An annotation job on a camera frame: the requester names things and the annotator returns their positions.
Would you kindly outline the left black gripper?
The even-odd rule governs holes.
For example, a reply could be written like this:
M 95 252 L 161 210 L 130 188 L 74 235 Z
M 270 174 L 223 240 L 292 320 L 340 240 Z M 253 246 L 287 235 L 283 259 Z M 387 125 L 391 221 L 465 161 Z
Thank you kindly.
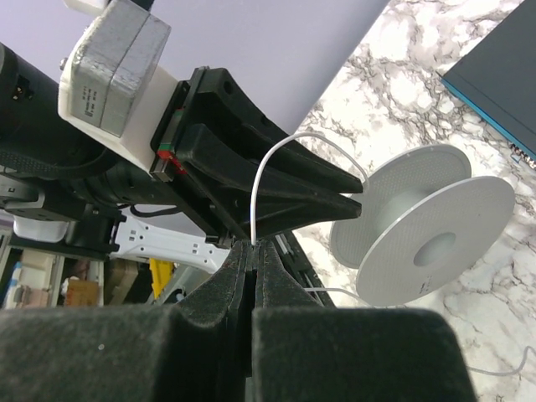
M 355 219 L 360 179 L 297 141 L 270 157 L 253 189 L 260 160 L 289 137 L 250 100 L 225 68 L 200 67 L 178 83 L 165 127 L 152 140 L 152 175 L 166 184 L 171 204 L 210 244 L 225 247 L 310 224 Z

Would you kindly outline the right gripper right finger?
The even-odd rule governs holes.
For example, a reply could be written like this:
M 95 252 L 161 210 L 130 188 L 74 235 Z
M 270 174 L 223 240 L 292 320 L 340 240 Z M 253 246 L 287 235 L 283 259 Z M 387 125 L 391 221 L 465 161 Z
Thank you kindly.
M 456 335 L 436 312 L 318 305 L 274 246 L 247 245 L 255 274 L 251 367 L 258 401 L 473 401 Z

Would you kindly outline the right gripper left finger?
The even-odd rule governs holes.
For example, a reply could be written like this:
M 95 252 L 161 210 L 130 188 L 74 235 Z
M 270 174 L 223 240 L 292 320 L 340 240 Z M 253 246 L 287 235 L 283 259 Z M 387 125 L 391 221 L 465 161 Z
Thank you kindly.
M 241 401 L 251 246 L 177 304 L 1 314 L 4 401 Z

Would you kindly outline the grey cable spool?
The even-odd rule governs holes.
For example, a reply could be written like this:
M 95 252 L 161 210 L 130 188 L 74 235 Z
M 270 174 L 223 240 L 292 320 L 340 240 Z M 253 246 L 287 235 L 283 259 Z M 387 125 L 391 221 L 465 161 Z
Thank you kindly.
M 457 279 L 497 241 L 515 193 L 494 176 L 475 177 L 452 145 L 418 147 L 385 163 L 354 194 L 356 219 L 333 223 L 332 255 L 355 269 L 358 297 L 375 307 L 412 302 Z

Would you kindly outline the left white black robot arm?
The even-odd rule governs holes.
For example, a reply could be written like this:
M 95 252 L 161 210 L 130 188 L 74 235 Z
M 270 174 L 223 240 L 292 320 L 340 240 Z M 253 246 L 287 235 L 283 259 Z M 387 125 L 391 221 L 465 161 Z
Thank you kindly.
M 57 84 L 2 47 L 1 210 L 20 245 L 213 273 L 237 240 L 361 214 L 363 183 L 289 141 L 228 70 L 198 68 L 166 89 L 138 167 L 64 121 Z

